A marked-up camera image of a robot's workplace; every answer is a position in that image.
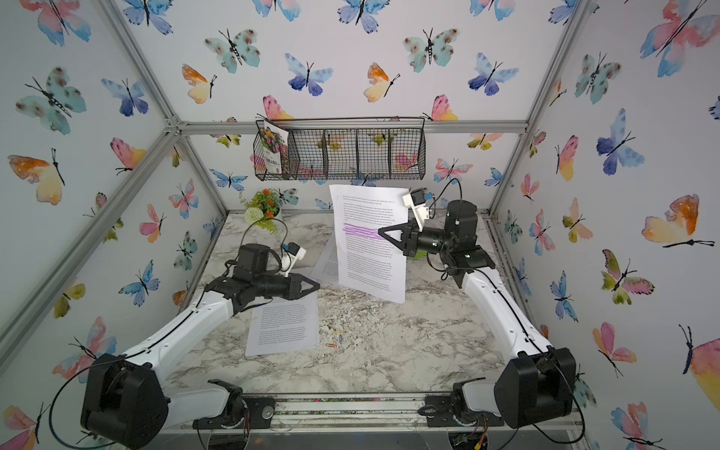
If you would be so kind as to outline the document with green highlight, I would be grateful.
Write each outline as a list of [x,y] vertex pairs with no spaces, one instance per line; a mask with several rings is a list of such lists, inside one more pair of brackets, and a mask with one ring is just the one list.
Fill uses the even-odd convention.
[[321,283],[338,284],[339,283],[339,262],[337,242],[332,234],[325,244],[322,253],[316,262],[310,277]]

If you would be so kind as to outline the document with purple highlight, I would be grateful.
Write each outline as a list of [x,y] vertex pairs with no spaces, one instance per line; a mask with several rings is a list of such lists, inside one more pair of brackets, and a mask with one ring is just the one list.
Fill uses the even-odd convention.
[[407,257],[379,230],[408,221],[402,187],[332,185],[339,284],[380,300],[403,304]]

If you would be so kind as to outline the plain text document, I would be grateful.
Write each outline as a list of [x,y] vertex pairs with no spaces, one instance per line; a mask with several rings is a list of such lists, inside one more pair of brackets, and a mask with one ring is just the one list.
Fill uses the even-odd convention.
[[318,294],[298,300],[273,299],[252,312],[245,356],[268,356],[319,345]]

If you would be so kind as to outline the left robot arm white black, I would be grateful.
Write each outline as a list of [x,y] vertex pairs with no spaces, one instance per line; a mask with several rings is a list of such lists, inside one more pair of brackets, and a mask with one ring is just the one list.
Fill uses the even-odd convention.
[[274,299],[294,301],[317,292],[318,282],[294,271],[305,254],[296,243],[280,253],[243,245],[185,311],[127,352],[100,356],[88,369],[82,428],[129,449],[188,422],[249,431],[253,413],[241,387],[219,379],[175,392],[162,385],[190,350],[230,318]]

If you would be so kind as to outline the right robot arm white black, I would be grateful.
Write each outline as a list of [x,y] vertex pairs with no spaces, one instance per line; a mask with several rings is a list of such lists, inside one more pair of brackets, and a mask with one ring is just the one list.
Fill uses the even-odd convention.
[[489,420],[512,429],[569,416],[574,408],[577,363],[570,350],[556,348],[536,329],[506,289],[489,253],[477,242],[477,208],[456,200],[446,208],[444,226],[427,225],[429,206],[423,190],[402,198],[412,211],[405,223],[378,234],[405,256],[423,251],[440,257],[442,273],[470,297],[504,356],[497,376],[457,382],[446,406],[428,404],[432,421],[451,416],[459,425]]

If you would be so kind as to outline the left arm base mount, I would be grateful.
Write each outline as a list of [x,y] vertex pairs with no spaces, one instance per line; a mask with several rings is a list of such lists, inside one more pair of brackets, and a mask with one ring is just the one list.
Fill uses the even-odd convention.
[[262,431],[270,429],[276,407],[274,397],[238,397],[230,400],[220,415],[197,419],[192,427],[199,431]]

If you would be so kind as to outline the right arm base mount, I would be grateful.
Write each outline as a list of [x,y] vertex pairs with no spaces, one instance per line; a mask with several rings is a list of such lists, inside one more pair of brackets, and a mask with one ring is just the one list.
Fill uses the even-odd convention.
[[502,427],[504,420],[493,412],[475,412],[466,408],[454,394],[427,395],[417,413],[426,418],[430,428]]

